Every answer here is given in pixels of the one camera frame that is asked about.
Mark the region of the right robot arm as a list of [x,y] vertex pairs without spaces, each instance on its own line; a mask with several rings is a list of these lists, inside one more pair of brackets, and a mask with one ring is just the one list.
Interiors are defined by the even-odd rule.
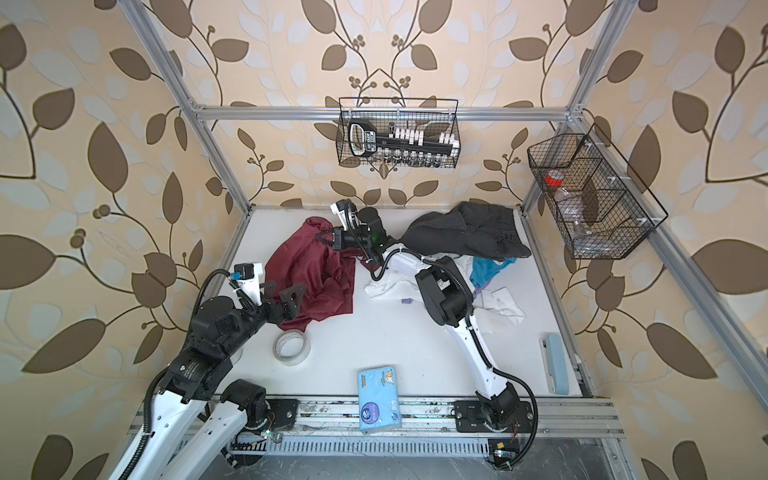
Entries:
[[401,294],[403,288],[395,283],[411,283],[415,298],[430,318],[457,342],[470,367],[476,395],[467,413],[455,413],[457,425],[507,434],[507,440],[490,450],[489,463],[496,470],[513,470],[536,438],[538,403],[524,380],[501,370],[495,362],[481,333],[474,294],[455,260],[450,256],[430,258],[407,248],[387,234],[372,207],[359,210],[351,200],[342,199],[330,210],[341,225],[317,239],[341,253],[359,251],[361,264],[371,275],[370,288]]

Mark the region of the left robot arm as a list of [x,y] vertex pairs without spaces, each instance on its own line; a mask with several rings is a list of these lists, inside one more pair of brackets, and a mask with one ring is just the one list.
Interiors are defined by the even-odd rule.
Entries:
[[142,425],[111,473],[113,479],[197,479],[241,433],[256,443],[277,443],[298,416],[298,401],[271,401],[264,387],[244,379],[222,384],[233,356],[263,326],[294,320],[306,287],[280,292],[262,283],[259,263],[234,271],[216,269],[203,281],[223,277],[233,297],[195,300],[180,352],[145,393]]

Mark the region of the dark grey jeans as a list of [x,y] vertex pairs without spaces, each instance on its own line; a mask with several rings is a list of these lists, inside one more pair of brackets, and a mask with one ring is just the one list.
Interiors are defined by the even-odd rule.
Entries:
[[428,212],[414,220],[401,243],[420,254],[451,253],[494,261],[528,258],[511,208],[463,201],[447,213]]

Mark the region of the maroon cloth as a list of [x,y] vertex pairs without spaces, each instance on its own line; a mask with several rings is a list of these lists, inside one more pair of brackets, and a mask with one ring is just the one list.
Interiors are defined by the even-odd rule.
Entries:
[[278,292],[296,284],[305,286],[300,312],[280,326],[284,331],[305,331],[313,321],[353,312],[356,260],[316,239],[331,229],[324,218],[307,218],[267,262],[265,280],[274,283]]

